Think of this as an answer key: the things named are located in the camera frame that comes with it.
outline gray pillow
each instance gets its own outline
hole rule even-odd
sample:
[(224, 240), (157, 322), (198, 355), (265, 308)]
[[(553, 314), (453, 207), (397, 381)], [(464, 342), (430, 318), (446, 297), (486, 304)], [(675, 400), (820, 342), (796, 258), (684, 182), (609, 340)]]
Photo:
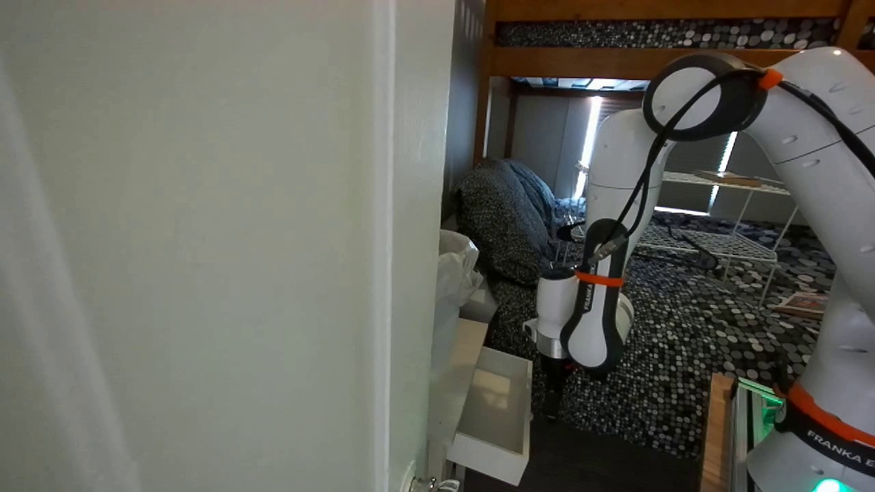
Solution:
[(556, 207), (556, 195), (553, 188), (542, 181), (542, 176), (535, 176), (531, 167), (526, 167), (522, 161), (507, 161), (513, 176), (520, 178), (527, 199), (535, 204), (535, 211), (542, 213), (548, 230), (553, 230), (553, 207)]
[(535, 288), (549, 228), (507, 161), (477, 165), (459, 182), (459, 232), (490, 277)]

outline white drawer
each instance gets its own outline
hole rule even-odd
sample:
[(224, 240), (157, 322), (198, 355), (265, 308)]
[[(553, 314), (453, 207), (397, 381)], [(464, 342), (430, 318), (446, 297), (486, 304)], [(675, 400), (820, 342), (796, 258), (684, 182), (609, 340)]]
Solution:
[(520, 487), (531, 452), (531, 360), (485, 346), (449, 459)]

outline white door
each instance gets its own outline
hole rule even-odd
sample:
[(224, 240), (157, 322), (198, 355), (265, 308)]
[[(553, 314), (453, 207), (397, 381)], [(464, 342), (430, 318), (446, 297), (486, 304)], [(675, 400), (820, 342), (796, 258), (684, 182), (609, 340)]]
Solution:
[(0, 0), (0, 490), (403, 490), (452, 3)]

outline wooden bed frame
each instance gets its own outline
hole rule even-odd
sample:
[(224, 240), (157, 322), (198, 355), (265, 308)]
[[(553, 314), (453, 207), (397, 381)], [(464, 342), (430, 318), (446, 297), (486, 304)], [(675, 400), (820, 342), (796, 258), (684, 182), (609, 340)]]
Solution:
[[(477, 148), (485, 155), (492, 77), (613, 77), (652, 79), (693, 49), (589, 49), (589, 47), (500, 47), (504, 21), (671, 21), (671, 18), (836, 18), (833, 47), (854, 53), (875, 72), (875, 49), (858, 42), (875, 18), (875, 0), (486, 0), (478, 72)], [(772, 66), (792, 49), (721, 49)]]

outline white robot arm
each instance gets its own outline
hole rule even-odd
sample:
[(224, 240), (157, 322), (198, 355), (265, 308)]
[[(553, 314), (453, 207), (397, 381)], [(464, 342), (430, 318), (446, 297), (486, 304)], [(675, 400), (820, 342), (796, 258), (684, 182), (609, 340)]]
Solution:
[(695, 54), (652, 81), (643, 111), (606, 117), (589, 182), (590, 259), (579, 281), (542, 279), (538, 346), (553, 340), (590, 370), (621, 353), (634, 318), (621, 279), (652, 218), (668, 141), (728, 131), (762, 148), (836, 262), (786, 433), (754, 448), (747, 469), (762, 492), (816, 490), (827, 475), (875, 490), (875, 77), (843, 49), (798, 53), (772, 72)]

